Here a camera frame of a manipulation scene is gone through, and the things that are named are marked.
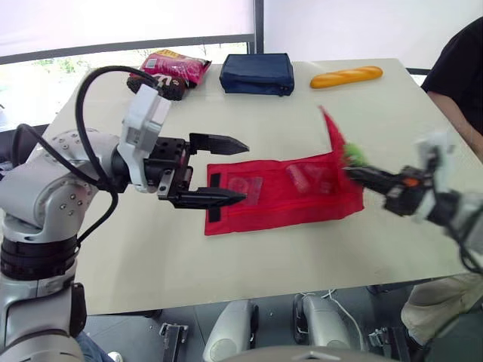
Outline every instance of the baguette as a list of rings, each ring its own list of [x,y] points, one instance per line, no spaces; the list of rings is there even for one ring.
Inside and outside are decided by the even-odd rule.
[[[310,82],[312,88],[333,87],[334,85],[368,81],[379,78],[383,70],[378,66],[362,66],[361,68],[340,70],[339,72],[316,75]]]

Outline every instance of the blue pouch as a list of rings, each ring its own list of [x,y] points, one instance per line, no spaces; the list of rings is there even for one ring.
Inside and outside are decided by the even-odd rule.
[[[287,54],[230,54],[220,73],[225,93],[289,96],[294,69]]]

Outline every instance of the person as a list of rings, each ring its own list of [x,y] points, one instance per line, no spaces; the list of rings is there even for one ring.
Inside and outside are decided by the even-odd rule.
[[[118,352],[107,354],[84,332],[80,332],[75,340],[81,348],[85,362],[123,362],[122,356]]]
[[[422,89],[483,162],[483,17],[448,42]]]
[[[483,162],[483,17],[445,46],[422,88]],[[415,286],[401,310],[417,352],[449,320],[483,296],[483,276],[455,275]]]

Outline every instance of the table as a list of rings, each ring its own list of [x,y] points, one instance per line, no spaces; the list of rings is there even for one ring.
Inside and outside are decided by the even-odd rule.
[[[375,65],[374,81],[312,90],[319,73]],[[289,97],[225,94],[213,65],[205,82],[173,103],[162,129],[167,137],[190,132],[233,136],[251,147],[240,155],[199,152],[192,187],[206,185],[206,164],[253,159],[286,160],[330,151],[317,109],[323,105],[345,137],[374,165],[398,172],[418,165],[414,142],[435,129],[451,129],[457,150],[450,184],[483,191],[483,167],[397,60],[295,63]],[[132,99],[127,75],[98,78],[85,103],[88,127],[120,134]],[[47,130],[75,127],[71,97]],[[85,228],[107,208],[100,192]],[[454,242],[429,223],[417,225],[382,209],[383,198],[365,192],[365,210],[344,220],[261,232],[205,237],[205,212],[175,210],[155,195],[130,187],[117,211],[84,242],[77,280],[85,285],[89,314],[138,311],[309,290],[394,283],[463,271]]]

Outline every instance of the pink snack bag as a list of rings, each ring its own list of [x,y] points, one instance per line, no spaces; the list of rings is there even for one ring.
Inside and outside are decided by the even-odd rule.
[[[190,88],[193,88],[202,82],[203,75],[210,64],[209,60],[191,58],[163,49],[149,55],[144,60],[141,70],[151,75],[161,73],[181,77],[186,80]]]

